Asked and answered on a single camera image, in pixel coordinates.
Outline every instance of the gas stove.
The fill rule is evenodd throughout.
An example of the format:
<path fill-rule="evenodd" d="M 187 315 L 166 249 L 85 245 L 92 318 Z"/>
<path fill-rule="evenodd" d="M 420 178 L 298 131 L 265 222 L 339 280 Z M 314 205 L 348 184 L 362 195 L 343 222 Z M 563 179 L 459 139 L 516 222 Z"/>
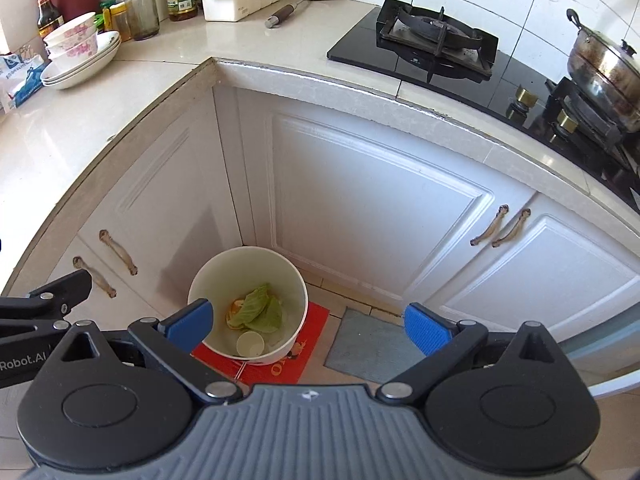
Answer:
<path fill-rule="evenodd" d="M 604 116 L 568 78 L 557 84 L 499 50 L 498 38 L 445 9 L 385 0 L 327 53 L 456 99 L 588 172 L 640 213 L 640 134 Z"/>

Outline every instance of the stainless steel pot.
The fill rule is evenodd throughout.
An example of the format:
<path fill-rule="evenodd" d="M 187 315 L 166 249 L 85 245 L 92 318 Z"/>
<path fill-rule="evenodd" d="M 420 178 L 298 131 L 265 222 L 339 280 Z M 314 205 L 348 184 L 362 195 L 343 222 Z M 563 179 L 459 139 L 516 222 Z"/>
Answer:
<path fill-rule="evenodd" d="M 595 105 L 629 132 L 640 130 L 640 65 L 636 51 L 626 42 L 618 46 L 599 32 L 585 27 L 578 13 L 566 16 L 578 27 L 567 70 L 578 88 Z"/>

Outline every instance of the gray mat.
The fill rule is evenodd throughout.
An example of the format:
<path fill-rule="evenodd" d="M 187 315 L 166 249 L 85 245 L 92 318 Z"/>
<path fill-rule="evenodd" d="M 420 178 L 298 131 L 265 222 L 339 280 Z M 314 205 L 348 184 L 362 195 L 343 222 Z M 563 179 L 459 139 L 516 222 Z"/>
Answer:
<path fill-rule="evenodd" d="M 348 308 L 324 366 L 383 384 L 422 359 L 403 327 Z"/>

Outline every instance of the kitchen counter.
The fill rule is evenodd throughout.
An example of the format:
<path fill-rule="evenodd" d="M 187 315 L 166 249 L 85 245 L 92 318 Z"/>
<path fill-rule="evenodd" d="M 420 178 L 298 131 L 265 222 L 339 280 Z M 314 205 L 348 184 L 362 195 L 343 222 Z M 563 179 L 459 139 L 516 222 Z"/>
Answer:
<path fill-rule="evenodd" d="M 269 92 L 392 126 L 462 153 L 546 194 L 640 256 L 640 218 L 561 155 L 500 121 L 398 79 L 326 59 L 371 9 L 313 2 L 281 28 L 264 20 L 282 0 L 239 23 L 202 16 L 161 23 L 160 34 L 124 43 L 85 84 L 42 89 L 0 119 L 0 284 L 33 247 L 65 195 L 164 97 L 216 59 L 215 83 Z M 437 118 L 425 128 L 426 116 Z"/>

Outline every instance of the stack of plates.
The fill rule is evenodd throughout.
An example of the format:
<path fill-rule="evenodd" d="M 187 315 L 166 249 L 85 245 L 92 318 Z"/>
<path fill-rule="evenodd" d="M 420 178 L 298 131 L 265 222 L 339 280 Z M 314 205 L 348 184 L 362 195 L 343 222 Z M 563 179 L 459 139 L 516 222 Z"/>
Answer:
<path fill-rule="evenodd" d="M 115 57 L 120 43 L 120 34 L 118 32 L 98 34 L 98 52 L 96 54 L 68 70 L 62 70 L 56 65 L 56 60 L 53 60 L 42 71 L 40 80 L 44 86 L 57 89 L 70 88 L 82 81 L 86 81 L 110 63 Z"/>

